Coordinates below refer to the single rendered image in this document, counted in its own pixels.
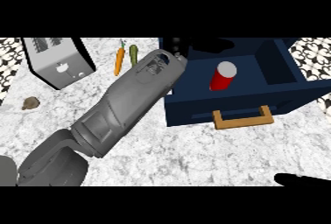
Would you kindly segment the brown potato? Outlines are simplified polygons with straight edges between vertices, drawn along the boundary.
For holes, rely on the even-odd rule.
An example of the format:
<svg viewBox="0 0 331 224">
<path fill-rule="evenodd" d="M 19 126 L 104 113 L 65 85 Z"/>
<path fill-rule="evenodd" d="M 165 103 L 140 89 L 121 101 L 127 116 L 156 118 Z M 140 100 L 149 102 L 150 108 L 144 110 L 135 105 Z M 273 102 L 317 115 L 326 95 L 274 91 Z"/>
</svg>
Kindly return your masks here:
<svg viewBox="0 0 331 224">
<path fill-rule="evenodd" d="M 39 105 L 38 99 L 33 96 L 31 96 L 25 98 L 22 109 L 33 109 L 38 107 L 38 105 Z"/>
</svg>

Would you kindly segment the red can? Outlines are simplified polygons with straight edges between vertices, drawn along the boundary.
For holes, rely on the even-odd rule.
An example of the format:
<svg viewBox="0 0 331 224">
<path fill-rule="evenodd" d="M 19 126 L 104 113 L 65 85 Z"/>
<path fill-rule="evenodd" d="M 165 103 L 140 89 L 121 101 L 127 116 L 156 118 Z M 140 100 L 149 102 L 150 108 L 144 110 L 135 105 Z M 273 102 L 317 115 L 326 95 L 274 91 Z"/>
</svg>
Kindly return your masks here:
<svg viewBox="0 0 331 224">
<path fill-rule="evenodd" d="M 230 61 L 221 61 L 214 69 L 214 75 L 209 81 L 209 90 L 224 90 L 236 75 L 236 66 Z"/>
</svg>

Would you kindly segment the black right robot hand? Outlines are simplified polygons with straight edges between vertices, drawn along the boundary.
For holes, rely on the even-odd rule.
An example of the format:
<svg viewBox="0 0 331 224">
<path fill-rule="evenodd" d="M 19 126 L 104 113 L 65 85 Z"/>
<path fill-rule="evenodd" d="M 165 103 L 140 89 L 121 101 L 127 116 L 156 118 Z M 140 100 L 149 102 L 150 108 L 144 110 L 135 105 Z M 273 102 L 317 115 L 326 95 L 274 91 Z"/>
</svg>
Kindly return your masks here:
<svg viewBox="0 0 331 224">
<path fill-rule="evenodd" d="M 276 173 L 273 181 L 282 186 L 325 186 L 331 187 L 331 180 L 297 176 L 291 173 Z"/>
</svg>

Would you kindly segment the orange carrot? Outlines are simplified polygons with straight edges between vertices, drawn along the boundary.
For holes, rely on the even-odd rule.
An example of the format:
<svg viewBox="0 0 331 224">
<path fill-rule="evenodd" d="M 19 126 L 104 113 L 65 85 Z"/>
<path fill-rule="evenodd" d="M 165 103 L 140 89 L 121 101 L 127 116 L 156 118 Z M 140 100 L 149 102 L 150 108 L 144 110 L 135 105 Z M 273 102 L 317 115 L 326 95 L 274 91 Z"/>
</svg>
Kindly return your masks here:
<svg viewBox="0 0 331 224">
<path fill-rule="evenodd" d="M 125 42 L 122 40 L 119 40 L 119 48 L 118 48 L 118 51 L 116 51 L 115 68 L 113 68 L 113 75 L 115 76 L 119 75 L 121 63 L 122 63 L 124 54 L 125 54 L 124 47 L 125 47 Z"/>
</svg>

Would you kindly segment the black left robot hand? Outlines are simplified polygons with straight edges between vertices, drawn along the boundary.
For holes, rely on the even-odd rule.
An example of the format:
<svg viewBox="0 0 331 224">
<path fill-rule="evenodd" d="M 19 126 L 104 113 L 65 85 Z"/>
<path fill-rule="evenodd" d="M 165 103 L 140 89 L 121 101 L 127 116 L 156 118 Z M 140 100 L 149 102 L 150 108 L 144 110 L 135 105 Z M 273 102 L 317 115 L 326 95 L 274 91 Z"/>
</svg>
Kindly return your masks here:
<svg viewBox="0 0 331 224">
<path fill-rule="evenodd" d="M 189 48 L 193 51 L 220 53 L 233 48 L 233 42 L 221 38 L 164 38 L 162 49 L 172 55 L 183 57 L 189 55 Z"/>
</svg>

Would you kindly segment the grey rounded robot body part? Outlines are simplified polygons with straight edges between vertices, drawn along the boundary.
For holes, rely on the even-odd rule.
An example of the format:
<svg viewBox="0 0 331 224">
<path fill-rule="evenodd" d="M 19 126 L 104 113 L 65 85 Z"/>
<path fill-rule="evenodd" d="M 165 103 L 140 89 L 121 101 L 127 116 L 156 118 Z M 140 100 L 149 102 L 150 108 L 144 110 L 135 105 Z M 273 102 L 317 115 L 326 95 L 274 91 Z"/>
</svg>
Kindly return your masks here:
<svg viewBox="0 0 331 224">
<path fill-rule="evenodd" d="M 0 156 L 0 186 L 16 185 L 16 163 L 7 156 Z"/>
</svg>

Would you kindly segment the navy blue drawer front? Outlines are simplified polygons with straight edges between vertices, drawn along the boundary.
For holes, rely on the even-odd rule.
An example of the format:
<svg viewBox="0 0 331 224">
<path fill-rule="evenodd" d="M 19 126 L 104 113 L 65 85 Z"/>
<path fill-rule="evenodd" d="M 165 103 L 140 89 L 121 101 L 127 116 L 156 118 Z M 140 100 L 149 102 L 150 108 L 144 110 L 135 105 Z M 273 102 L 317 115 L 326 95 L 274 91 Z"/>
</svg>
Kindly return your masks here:
<svg viewBox="0 0 331 224">
<path fill-rule="evenodd" d="M 224 120 L 260 115 L 265 105 L 271 115 L 282 115 L 331 92 L 331 80 L 297 81 L 267 85 L 258 81 L 234 80 L 223 91 L 208 88 L 186 89 L 164 98 L 166 126 L 212 121 L 212 111 L 221 112 Z"/>
</svg>

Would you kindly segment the navy blue open drawer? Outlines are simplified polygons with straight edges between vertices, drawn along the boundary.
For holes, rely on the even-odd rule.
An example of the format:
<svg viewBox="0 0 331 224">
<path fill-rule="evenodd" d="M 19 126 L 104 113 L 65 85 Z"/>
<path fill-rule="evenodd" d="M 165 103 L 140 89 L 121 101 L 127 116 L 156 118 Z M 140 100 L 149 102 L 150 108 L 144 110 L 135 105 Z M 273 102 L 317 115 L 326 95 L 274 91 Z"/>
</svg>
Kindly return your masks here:
<svg viewBox="0 0 331 224">
<path fill-rule="evenodd" d="M 279 38 L 220 38 L 233 42 L 233 48 L 220 53 L 193 51 L 189 48 L 187 66 L 172 93 L 186 89 L 209 89 L 214 69 L 221 61 L 236 66 L 233 80 L 258 81 L 267 85 L 305 80 L 288 52 L 286 43 Z"/>
</svg>

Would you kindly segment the silver and black toaster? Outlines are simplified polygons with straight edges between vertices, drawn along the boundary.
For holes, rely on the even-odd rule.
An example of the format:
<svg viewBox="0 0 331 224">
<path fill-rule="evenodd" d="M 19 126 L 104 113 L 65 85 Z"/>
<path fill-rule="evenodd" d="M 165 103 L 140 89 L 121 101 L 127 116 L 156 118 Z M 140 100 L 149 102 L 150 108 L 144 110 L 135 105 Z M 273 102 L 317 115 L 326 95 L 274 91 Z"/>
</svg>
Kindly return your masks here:
<svg viewBox="0 0 331 224">
<path fill-rule="evenodd" d="M 22 46 L 29 71 L 54 90 L 96 72 L 81 38 L 22 38 Z"/>
</svg>

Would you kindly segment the green cucumber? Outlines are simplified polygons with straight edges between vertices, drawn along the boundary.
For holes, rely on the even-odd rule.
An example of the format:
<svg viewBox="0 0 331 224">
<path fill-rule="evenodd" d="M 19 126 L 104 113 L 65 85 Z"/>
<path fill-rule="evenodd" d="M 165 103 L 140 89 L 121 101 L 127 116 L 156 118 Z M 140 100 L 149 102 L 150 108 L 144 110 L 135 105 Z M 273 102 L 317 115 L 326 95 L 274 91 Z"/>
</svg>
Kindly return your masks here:
<svg viewBox="0 0 331 224">
<path fill-rule="evenodd" d="M 128 56 L 130 56 L 131 66 L 134 66 L 137 64 L 137 54 L 138 54 L 138 48 L 135 45 L 131 45 L 128 47 Z"/>
</svg>

